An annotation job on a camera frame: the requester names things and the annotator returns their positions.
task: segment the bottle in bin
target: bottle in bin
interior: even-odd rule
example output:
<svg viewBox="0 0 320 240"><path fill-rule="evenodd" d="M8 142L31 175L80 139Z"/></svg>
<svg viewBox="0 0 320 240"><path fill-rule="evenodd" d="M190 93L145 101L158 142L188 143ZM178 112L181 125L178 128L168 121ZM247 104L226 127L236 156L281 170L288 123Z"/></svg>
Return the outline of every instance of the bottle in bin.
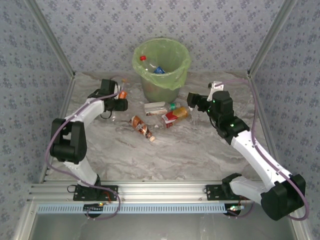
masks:
<svg viewBox="0 0 320 240"><path fill-rule="evenodd" d="M141 56L140 61L144 69L154 74L165 74L166 72L153 60L147 59L146 56Z"/></svg>

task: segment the blue label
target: blue label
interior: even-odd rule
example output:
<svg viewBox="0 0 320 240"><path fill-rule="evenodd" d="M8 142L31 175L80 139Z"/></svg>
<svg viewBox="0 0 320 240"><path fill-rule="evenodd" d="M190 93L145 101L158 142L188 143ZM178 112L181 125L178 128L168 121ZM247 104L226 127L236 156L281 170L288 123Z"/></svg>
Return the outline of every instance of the blue label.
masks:
<svg viewBox="0 0 320 240"><path fill-rule="evenodd" d="M161 67L157 67L156 70L154 70L153 72L154 74L165 74L166 72L161 68Z"/></svg>

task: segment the patterned wallpaper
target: patterned wallpaper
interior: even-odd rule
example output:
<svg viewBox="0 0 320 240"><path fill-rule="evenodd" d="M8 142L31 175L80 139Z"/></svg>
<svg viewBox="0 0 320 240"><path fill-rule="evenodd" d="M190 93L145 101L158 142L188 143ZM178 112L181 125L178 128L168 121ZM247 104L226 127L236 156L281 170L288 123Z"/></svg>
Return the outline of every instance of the patterned wallpaper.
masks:
<svg viewBox="0 0 320 240"><path fill-rule="evenodd" d="M299 0L255 78L284 166L301 173L320 240L320 2Z"/></svg>
<svg viewBox="0 0 320 240"><path fill-rule="evenodd" d="M183 43L191 70L246 70L283 0L36 0L74 71L131 71L156 37Z"/></svg>
<svg viewBox="0 0 320 240"><path fill-rule="evenodd" d="M1 0L0 22L0 239L9 240L69 81L23 0Z"/></svg>

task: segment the green plastic bag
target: green plastic bag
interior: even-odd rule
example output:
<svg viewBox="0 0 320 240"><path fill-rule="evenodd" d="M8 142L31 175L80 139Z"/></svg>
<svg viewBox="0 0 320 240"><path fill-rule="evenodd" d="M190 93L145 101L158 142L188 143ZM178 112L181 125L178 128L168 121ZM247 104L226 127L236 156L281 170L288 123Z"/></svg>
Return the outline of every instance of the green plastic bag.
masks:
<svg viewBox="0 0 320 240"><path fill-rule="evenodd" d="M140 56L153 59L166 73L146 71L141 65ZM180 42L168 38L154 38L142 43L134 50L132 58L132 66L137 74L160 88L172 91L185 85L190 63L187 48Z"/></svg>

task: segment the robotic arm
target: robotic arm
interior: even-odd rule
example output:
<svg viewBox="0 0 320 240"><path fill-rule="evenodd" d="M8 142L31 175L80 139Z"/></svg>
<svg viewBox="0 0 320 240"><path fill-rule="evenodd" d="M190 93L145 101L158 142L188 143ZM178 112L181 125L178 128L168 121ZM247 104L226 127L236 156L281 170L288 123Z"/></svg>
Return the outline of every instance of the robotic arm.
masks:
<svg viewBox="0 0 320 240"><path fill-rule="evenodd" d="M297 191L276 172L257 152L252 143L250 128L243 120L234 115L233 100L228 91L213 90L213 83L209 84L210 95L204 96L189 93L188 106L198 107L201 112L206 112L212 126L218 135L240 152L259 174L262 183L254 182L234 173L222 180L222 189L227 196L244 196L260 204L265 213L273 220L294 212L304 205ZM256 140L256 145L263 155L281 171L305 195L306 182L299 174L293 176L281 166Z"/></svg>
<svg viewBox="0 0 320 240"><path fill-rule="evenodd" d="M109 96L121 89L115 81L103 79L101 87L88 96L85 104L78 110L83 109L74 119L72 119L65 128L58 134L50 148L50 155L56 157L59 162L63 162L70 171L86 183L94 186L101 186L101 181L86 158L87 140L85 129L100 114L106 111L125 111L128 109L126 99L118 99L118 95L112 98L105 98L92 102L93 99ZM72 115L65 118L56 118L52 122L51 138L58 128ZM86 192L92 200L97 199L100 190L83 185L78 181L78 189Z"/></svg>

